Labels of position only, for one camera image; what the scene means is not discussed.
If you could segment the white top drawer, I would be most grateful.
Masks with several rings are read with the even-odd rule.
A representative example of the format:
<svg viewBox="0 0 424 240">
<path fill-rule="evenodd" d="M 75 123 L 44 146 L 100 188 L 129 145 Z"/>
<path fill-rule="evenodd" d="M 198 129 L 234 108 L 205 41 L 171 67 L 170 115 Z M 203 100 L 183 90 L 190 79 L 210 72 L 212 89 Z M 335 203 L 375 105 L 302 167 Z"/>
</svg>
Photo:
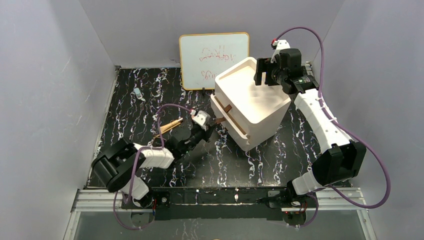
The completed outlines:
<svg viewBox="0 0 424 240">
<path fill-rule="evenodd" d="M 214 94 L 210 96 L 210 102 L 216 118 L 225 117 L 226 121 L 221 122 L 220 124 L 222 124 L 228 130 L 231 137 L 234 140 L 241 139 L 242 141 L 247 142 L 249 139 L 248 134 L 241 128 L 239 123 L 230 114 L 230 111 L 228 113 L 223 111 L 224 106 Z"/>
</svg>

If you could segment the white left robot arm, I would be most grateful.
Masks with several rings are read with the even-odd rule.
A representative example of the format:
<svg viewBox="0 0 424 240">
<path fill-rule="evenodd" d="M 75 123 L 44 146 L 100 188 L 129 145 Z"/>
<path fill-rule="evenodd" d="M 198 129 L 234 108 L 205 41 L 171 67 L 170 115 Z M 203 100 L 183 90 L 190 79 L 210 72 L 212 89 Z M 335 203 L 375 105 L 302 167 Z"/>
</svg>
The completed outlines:
<svg viewBox="0 0 424 240">
<path fill-rule="evenodd" d="M 182 159 L 201 141 L 208 141 L 216 125 L 208 123 L 203 129 L 193 123 L 190 131 L 175 133 L 164 142 L 164 148 L 141 146 L 123 137 L 93 160 L 92 172 L 110 193 L 121 192 L 128 200 L 141 201 L 150 188 L 136 171 L 143 168 L 167 169 Z"/>
</svg>

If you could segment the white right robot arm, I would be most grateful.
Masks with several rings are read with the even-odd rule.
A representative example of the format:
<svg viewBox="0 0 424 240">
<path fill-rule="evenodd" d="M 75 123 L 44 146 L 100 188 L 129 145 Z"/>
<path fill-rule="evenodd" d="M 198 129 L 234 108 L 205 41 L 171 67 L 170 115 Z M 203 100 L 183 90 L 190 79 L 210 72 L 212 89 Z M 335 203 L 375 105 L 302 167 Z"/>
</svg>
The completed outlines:
<svg viewBox="0 0 424 240">
<path fill-rule="evenodd" d="M 299 49 L 281 49 L 273 57 L 258 58 L 254 82 L 257 86 L 281 86 L 306 118 L 320 146 L 321 154 L 311 169 L 287 183 L 289 198 L 295 199 L 358 175 L 367 149 L 336 126 L 335 117 L 319 96 L 318 82 L 302 65 Z"/>
</svg>

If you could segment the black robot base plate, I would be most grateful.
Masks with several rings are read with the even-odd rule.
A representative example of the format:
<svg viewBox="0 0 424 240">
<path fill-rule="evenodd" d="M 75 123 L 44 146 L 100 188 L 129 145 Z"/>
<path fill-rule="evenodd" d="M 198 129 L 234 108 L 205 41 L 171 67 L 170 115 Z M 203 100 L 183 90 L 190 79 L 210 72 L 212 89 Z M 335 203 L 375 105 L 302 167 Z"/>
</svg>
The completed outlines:
<svg viewBox="0 0 424 240">
<path fill-rule="evenodd" d="M 316 195 L 297 196 L 285 187 L 153 187 L 125 210 L 152 211 L 157 221 L 265 219 L 303 225 L 317 207 Z"/>
</svg>

